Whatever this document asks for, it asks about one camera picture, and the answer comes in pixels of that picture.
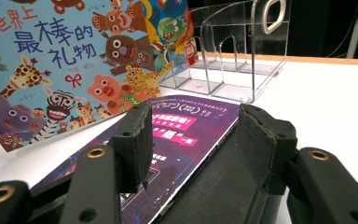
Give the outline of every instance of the plastic holder slot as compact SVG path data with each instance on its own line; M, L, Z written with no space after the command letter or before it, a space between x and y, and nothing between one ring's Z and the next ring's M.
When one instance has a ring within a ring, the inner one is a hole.
M254 0L191 9L200 58L160 85L253 103L284 65L290 6Z

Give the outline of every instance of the dark background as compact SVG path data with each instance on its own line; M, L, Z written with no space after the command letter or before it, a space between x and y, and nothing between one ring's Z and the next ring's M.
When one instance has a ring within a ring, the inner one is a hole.
M240 1L187 2L194 8ZM345 58L357 15L358 0L292 0L287 55Z

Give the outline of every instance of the cartoon giraffe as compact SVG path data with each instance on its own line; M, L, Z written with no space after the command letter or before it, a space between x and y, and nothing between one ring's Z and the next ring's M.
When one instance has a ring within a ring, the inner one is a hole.
M44 73L41 73L34 67L37 63L35 58L31 59L32 64L29 65L28 58L25 55L21 55L21 62L22 64L16 68L13 75L10 77L7 87L0 92L0 95L5 98L8 98L17 90L32 88L40 83L45 83L47 85L52 84L50 79L42 77L42 75L49 76L51 72L46 70Z
M42 130L31 139L29 144L50 138L54 134L59 122L71 115L71 109L74 108L75 104L86 101L86 98L80 96L75 97L71 92L52 91L47 85L43 85L43 91L48 96L46 100L48 103L46 109L48 122Z

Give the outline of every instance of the white table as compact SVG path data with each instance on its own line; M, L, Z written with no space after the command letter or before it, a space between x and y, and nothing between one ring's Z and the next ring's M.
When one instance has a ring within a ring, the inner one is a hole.
M335 154L358 181L358 65L333 64L358 61L301 60L313 63L286 63L254 105L275 119L291 121L298 148L318 147ZM166 88L162 93L192 94ZM0 181L19 179L33 186L120 117L10 153L0 146ZM277 223L290 223L285 201Z

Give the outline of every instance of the book cover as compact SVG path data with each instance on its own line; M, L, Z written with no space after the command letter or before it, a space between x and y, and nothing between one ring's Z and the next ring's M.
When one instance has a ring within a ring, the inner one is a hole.
M235 104L187 95L149 99L152 104L153 160L147 190L121 194L122 223L158 221L234 128ZM106 144L119 122L78 150L32 190L71 174L87 147Z
M158 25L164 33L166 20L186 10L186 1L0 0L3 148L35 144L160 96L158 78L184 61L168 59L171 35L158 35ZM180 36L189 38L192 31L182 28Z

